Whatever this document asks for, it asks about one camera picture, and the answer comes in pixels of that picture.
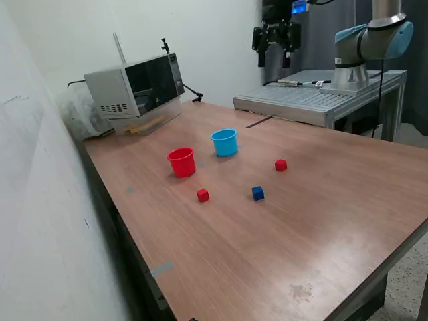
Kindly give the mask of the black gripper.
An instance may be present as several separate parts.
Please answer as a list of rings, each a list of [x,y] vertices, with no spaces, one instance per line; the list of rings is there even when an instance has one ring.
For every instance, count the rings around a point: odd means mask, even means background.
[[[262,1],[263,28],[255,27],[252,39],[252,50],[258,54],[257,65],[259,67],[265,66],[266,36],[270,43],[279,43],[283,46],[282,67],[290,67],[290,54],[301,48],[302,34],[302,27],[299,23],[290,23],[291,16],[292,1]]]

